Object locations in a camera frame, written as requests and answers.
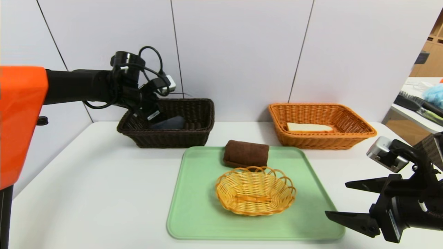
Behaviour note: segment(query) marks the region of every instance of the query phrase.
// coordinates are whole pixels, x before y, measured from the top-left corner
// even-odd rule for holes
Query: brown towel
[[[229,167],[263,167],[268,165],[269,145],[229,140],[223,162]]]

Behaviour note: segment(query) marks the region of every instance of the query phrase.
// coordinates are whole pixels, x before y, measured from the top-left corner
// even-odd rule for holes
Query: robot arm
[[[157,94],[167,96],[175,83],[163,72],[160,56],[159,72],[145,67],[140,57],[145,48],[159,56],[149,46],[139,55],[119,51],[111,58],[112,70],[0,66],[0,248],[8,248],[13,184],[21,173],[42,105],[73,101],[83,101],[93,109],[117,105],[151,123],[160,121]],[[145,70],[157,78],[149,80]],[[148,82],[139,88],[140,72]],[[97,107],[89,101],[106,104]]]
[[[348,182],[348,188],[379,193],[377,202],[368,214],[326,211],[326,216],[369,237],[379,235],[381,230],[386,241],[395,243],[400,242],[403,230],[409,227],[443,230],[443,182],[437,179],[440,172],[433,167],[435,164],[442,169],[443,157],[438,142],[441,137],[434,139],[435,135],[430,135],[429,142],[421,142],[426,143],[425,148],[378,138],[367,153],[369,158],[395,173],[413,162],[414,174],[409,179],[390,174]]]
[[[44,105],[72,101],[84,101],[93,109],[117,105],[151,120],[159,113],[157,94],[167,96],[175,90],[170,76],[146,68],[145,61],[138,55],[119,51],[111,58],[111,66],[112,70],[47,70],[48,91]],[[153,72],[158,78],[139,88],[139,74],[145,73],[145,70]],[[97,107],[88,101],[106,104]]]

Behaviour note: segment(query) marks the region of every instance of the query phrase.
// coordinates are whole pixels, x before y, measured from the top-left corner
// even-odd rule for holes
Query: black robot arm
[[[346,183],[348,188],[380,196],[368,214],[326,211],[330,220],[369,237],[379,235],[381,230],[386,241],[395,243],[409,227],[443,230],[443,184],[426,153],[399,140],[380,137],[367,155],[393,172],[413,162],[414,174],[409,179],[390,174]]]
[[[143,119],[151,120],[159,114],[158,96],[167,96],[174,91],[175,83],[163,70],[155,72],[145,67],[138,55],[119,51],[111,58],[112,70],[47,70],[48,92],[44,105],[83,101],[93,109],[111,105],[127,108]],[[145,70],[157,78],[139,88],[139,74]],[[93,106],[89,101],[105,102]]]

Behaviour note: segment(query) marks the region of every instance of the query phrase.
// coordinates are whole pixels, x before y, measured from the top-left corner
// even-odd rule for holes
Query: bread slice
[[[297,124],[287,123],[289,132],[334,132],[334,129],[323,124]]]

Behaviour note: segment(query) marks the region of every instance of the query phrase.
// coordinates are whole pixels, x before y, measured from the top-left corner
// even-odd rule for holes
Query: sticker label
[[[394,215],[392,214],[392,210],[388,211],[389,218],[391,218],[391,223],[394,228],[395,236],[397,236],[397,240],[400,239],[400,232],[398,231],[397,223],[395,222]]]
[[[151,120],[151,119],[153,119],[153,118],[155,118],[157,115],[159,115],[160,114],[160,111],[159,110],[156,110],[153,114],[151,114],[151,115],[149,115],[148,116],[148,121],[149,120]]]

